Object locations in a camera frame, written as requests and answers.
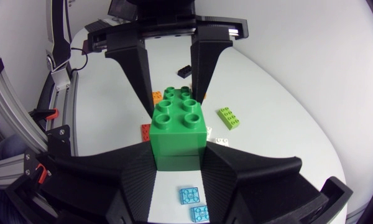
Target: lego stud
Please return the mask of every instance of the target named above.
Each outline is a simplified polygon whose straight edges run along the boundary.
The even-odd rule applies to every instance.
[[[155,118],[155,125],[159,129],[166,130],[170,127],[171,124],[171,117],[167,114],[161,114],[156,116]]]
[[[166,93],[174,93],[174,87],[170,86],[170,87],[167,87],[167,89],[165,90]]]
[[[172,109],[173,103],[170,100],[162,100],[157,104],[157,109],[163,113],[169,113]]]
[[[195,129],[200,124],[201,118],[199,115],[189,113],[184,116],[183,124],[190,129]]]
[[[181,94],[181,99],[182,100],[189,100],[190,98],[191,98],[191,94],[189,92]]]
[[[196,100],[185,100],[182,102],[182,108],[187,112],[193,112],[198,109],[198,102]]]
[[[189,93],[189,87],[187,87],[187,86],[181,87],[181,92],[182,93]]]
[[[174,94],[173,94],[173,93],[166,93],[166,95],[164,95],[164,99],[165,99],[165,100],[173,101],[173,99],[174,99]]]

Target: robotic arm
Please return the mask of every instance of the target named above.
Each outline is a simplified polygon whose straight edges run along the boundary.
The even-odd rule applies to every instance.
[[[92,52],[103,49],[115,59],[152,117],[154,104],[145,39],[192,36],[191,66],[194,99],[202,103],[221,52],[236,40],[247,38],[247,21],[225,17],[197,16],[195,0],[128,0],[137,6],[137,20],[88,34]]]

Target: orange lego brick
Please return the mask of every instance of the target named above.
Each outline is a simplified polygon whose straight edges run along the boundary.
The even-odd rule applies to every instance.
[[[156,105],[163,99],[160,91],[152,92],[152,96],[154,97],[154,105]]]
[[[142,134],[143,142],[149,141],[149,129],[150,129],[150,124],[141,125],[141,134]]]
[[[55,119],[55,118],[58,117],[58,115],[59,115],[59,111],[58,111],[58,109],[54,108],[54,110],[55,110],[55,114],[52,114],[52,115],[47,116],[47,117],[45,118],[47,121],[48,121],[48,120],[51,120],[51,119]]]

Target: light green lego brick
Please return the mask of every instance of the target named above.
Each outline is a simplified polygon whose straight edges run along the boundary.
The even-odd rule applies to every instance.
[[[206,148],[207,130],[201,105],[191,90],[168,87],[155,106],[149,138],[155,156],[197,156]]]
[[[200,170],[201,156],[155,156],[158,171]]]
[[[223,120],[224,124],[229,130],[238,127],[240,124],[239,120],[228,107],[218,110],[217,114]]]

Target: wire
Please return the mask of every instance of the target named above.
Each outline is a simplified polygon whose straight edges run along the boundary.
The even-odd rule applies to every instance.
[[[74,69],[72,69],[72,70],[70,71],[70,74],[73,74],[73,72],[75,72],[75,71],[79,71],[79,70],[82,70],[83,68],[86,67],[87,62],[88,62],[88,56],[87,56],[87,53],[86,53],[83,49],[79,49],[79,48],[76,48],[76,47],[71,47],[70,49],[71,49],[71,50],[80,50],[80,51],[82,51],[82,52],[86,55],[86,62],[85,62],[85,64],[84,64],[81,68],[74,68]]]

